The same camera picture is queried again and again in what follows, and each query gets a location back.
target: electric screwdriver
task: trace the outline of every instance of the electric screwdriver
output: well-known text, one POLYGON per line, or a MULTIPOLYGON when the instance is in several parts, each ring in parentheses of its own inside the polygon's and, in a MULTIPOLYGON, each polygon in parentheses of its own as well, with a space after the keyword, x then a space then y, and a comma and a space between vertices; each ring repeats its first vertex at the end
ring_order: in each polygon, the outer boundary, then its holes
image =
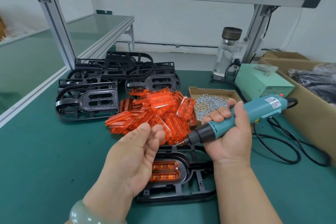
MULTIPOLYGON (((244 108, 247 111, 250 123, 254 123, 258 122, 260 119, 268 118, 287 109, 288 103, 292 100, 293 99, 285 99, 278 95, 271 94, 245 103, 244 108)), ((230 130, 230 128, 233 128, 236 125, 234 109, 234 107, 231 109, 232 114, 230 118, 225 118, 222 122, 209 121, 204 123, 202 126, 189 133, 188 138, 182 143, 191 145, 196 143, 206 143, 223 136, 230 130)))

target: bangle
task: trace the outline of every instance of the bangle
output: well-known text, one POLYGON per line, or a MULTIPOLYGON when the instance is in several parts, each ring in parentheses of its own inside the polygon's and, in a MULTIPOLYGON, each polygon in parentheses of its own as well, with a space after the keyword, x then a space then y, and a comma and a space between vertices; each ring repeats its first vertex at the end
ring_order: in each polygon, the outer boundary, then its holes
POLYGON ((86 207, 82 200, 75 203, 70 211, 69 220, 72 224, 120 224, 99 218, 86 207))

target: cardboard box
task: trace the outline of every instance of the cardboard box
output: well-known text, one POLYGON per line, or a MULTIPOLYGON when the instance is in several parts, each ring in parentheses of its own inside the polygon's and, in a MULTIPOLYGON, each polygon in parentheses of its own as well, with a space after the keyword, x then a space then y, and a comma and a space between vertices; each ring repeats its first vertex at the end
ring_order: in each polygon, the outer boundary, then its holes
POLYGON ((301 55, 298 52, 276 52, 276 51, 265 52, 263 58, 309 60, 309 58, 306 58, 305 56, 301 55))
POLYGON ((277 73, 295 86, 288 97, 297 98, 299 103, 296 107, 284 111, 284 115, 309 141, 329 153, 335 161, 336 107, 288 77, 289 69, 311 71, 323 62, 265 58, 259 63, 277 66, 277 73))
MULTIPOLYGON (((235 90, 219 90, 219 89, 199 89, 197 87, 189 87, 189 93, 192 99, 196 99, 199 95, 209 94, 221 97, 222 99, 233 98, 237 102, 241 101, 240 96, 235 90)), ((200 120, 197 121, 197 126, 200 126, 202 123, 200 120)))

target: white wall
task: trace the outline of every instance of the white wall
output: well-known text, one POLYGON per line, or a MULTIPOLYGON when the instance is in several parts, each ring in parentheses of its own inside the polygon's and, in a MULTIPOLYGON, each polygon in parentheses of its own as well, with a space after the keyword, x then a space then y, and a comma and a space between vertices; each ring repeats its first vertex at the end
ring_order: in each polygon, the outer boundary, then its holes
MULTIPOLYGON (((92 14, 91 0, 59 0, 65 20, 92 14)), ((37 0, 0 0, 0 16, 11 31, 25 34, 47 28, 37 0)))
POLYGON ((321 0, 316 9, 303 9, 296 29, 289 31, 282 48, 287 46, 286 51, 302 53, 312 60, 336 62, 335 16, 336 0, 321 0))
MULTIPOLYGON (((138 41, 218 45, 223 27, 249 27, 253 5, 193 0, 91 0, 94 9, 134 15, 138 41)), ((300 9, 279 8, 273 15, 261 47, 280 47, 300 9)), ((216 49, 175 48, 138 44, 139 51, 216 53, 216 49)))

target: green power supply box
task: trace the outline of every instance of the green power supply box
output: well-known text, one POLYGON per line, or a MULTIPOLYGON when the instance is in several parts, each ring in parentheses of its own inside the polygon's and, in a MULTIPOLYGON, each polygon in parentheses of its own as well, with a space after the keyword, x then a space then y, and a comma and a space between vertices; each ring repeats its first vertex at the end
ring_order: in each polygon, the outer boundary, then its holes
POLYGON ((275 94, 286 97, 294 86, 276 72, 257 70, 258 64, 241 64, 234 83, 247 101, 265 95, 275 94))

